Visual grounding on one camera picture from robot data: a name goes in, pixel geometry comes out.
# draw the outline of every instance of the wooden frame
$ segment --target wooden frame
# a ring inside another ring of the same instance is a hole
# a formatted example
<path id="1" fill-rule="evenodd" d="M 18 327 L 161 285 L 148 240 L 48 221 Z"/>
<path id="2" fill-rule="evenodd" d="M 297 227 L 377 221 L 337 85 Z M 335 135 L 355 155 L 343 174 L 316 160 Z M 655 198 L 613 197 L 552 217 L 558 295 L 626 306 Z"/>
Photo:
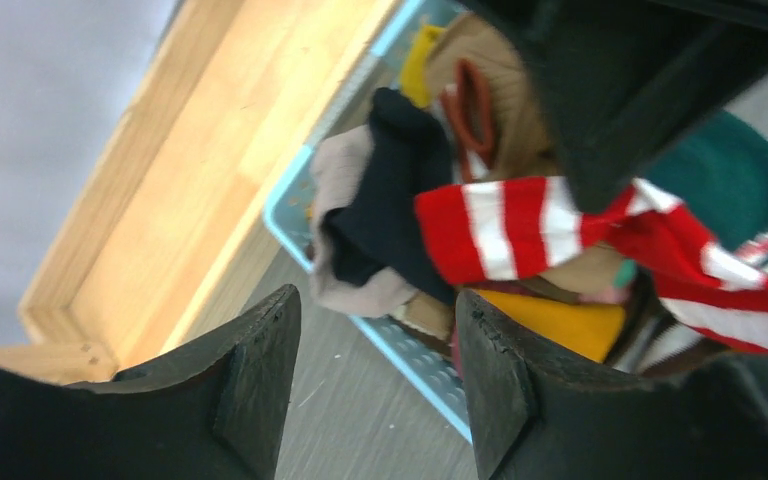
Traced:
<path id="1" fill-rule="evenodd" d="M 0 368 L 56 384 L 102 382 L 116 373 L 105 347 L 93 342 L 0 347 Z"/>
<path id="2" fill-rule="evenodd" d="M 271 186 L 395 3 L 188 0 L 21 301 L 32 340 L 125 368 L 240 308 Z"/>

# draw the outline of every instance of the gray floor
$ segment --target gray floor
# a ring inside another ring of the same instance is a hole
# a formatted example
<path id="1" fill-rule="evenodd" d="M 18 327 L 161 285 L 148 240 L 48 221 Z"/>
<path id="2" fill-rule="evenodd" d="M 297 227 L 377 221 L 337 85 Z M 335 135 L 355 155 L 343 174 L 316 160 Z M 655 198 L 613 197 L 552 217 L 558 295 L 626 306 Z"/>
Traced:
<path id="1" fill-rule="evenodd" d="M 731 108 L 768 135 L 768 80 Z M 252 296 L 291 283 L 304 327 L 278 479 L 474 479 L 470 446 L 342 315 L 318 308 L 302 270 L 275 259 Z"/>

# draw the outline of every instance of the yellow fabric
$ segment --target yellow fabric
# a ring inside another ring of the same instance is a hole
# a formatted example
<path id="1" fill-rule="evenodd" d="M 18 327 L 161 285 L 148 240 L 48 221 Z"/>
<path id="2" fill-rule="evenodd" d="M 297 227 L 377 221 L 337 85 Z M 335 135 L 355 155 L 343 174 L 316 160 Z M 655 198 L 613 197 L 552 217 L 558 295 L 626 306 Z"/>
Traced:
<path id="1" fill-rule="evenodd" d="M 603 362 L 622 330 L 619 305 L 567 305 L 535 297 L 475 290 L 520 325 L 594 362 Z"/>
<path id="2" fill-rule="evenodd" d="M 431 93 L 425 85 L 425 59 L 443 30 L 443 27 L 434 25 L 420 27 L 399 73 L 402 93 L 419 108 L 431 105 Z"/>

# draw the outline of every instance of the red fabric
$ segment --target red fabric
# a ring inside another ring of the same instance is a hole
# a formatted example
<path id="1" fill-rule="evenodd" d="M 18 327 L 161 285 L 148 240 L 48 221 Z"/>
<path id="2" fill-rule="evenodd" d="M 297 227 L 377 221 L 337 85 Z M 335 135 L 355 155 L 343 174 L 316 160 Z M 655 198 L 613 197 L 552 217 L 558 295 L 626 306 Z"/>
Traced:
<path id="1" fill-rule="evenodd" d="M 679 321 L 733 348 L 768 351 L 768 276 L 722 249 L 680 199 L 637 180 L 604 213 L 582 215 L 565 188 L 528 177 L 419 195 L 426 249 L 448 282 L 469 284 L 534 276 L 554 266 L 549 251 L 560 263 L 605 241 L 653 272 Z"/>

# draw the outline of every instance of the knit hat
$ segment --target knit hat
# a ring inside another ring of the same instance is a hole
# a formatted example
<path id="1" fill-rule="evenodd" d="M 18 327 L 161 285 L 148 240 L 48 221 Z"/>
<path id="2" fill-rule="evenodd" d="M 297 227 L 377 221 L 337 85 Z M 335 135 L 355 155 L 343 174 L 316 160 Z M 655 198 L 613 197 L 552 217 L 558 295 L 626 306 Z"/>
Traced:
<path id="1" fill-rule="evenodd" d="M 437 39 L 425 64 L 425 81 L 437 98 L 468 60 L 490 87 L 497 130 L 495 168 L 488 179 L 557 174 L 552 142 L 522 61 L 505 37 L 472 13 L 458 16 Z"/>
<path id="2" fill-rule="evenodd" d="M 745 122 L 714 116 L 644 176 L 683 199 L 726 250 L 768 262 L 768 141 Z"/>
<path id="3" fill-rule="evenodd" d="M 311 212 L 314 257 L 310 290 L 323 307 L 350 315 L 380 317 L 410 300 L 416 289 L 392 268 L 379 270 L 363 286 L 337 280 L 332 268 L 334 238 L 323 224 L 328 212 L 347 206 L 355 197 L 371 151 L 369 128 L 361 126 L 324 140 L 311 161 L 316 195 Z"/>

